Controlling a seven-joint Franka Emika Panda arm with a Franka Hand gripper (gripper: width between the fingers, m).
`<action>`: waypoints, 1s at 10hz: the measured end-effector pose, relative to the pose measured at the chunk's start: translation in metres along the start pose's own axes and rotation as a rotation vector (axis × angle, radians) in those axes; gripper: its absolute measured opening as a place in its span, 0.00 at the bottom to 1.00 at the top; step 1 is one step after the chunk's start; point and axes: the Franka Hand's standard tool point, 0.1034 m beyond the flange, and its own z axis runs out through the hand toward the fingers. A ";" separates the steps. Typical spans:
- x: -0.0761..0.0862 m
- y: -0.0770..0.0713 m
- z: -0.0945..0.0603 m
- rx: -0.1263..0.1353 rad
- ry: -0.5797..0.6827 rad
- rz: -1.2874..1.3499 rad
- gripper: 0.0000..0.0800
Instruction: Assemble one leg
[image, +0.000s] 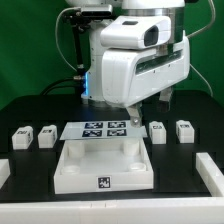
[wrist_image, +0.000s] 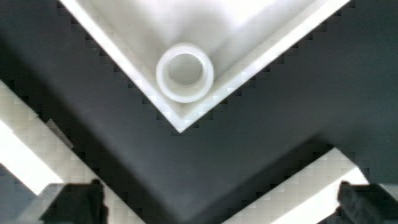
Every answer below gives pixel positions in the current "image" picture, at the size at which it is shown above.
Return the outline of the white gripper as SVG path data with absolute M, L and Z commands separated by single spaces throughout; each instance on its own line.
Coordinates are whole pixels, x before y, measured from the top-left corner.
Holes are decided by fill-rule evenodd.
M 138 102 L 161 91 L 159 110 L 169 111 L 170 86 L 188 76 L 189 41 L 183 37 L 169 45 L 171 33 L 167 16 L 120 16 L 100 34 L 106 48 L 101 66 L 103 97 L 110 104 L 128 107 L 133 127 L 142 126 Z

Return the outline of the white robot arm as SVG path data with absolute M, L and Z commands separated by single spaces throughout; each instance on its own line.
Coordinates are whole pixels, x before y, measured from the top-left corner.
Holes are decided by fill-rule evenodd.
M 70 20 L 90 31 L 91 66 L 82 98 L 127 110 L 142 125 L 141 103 L 187 78 L 190 47 L 185 0 L 65 0 Z

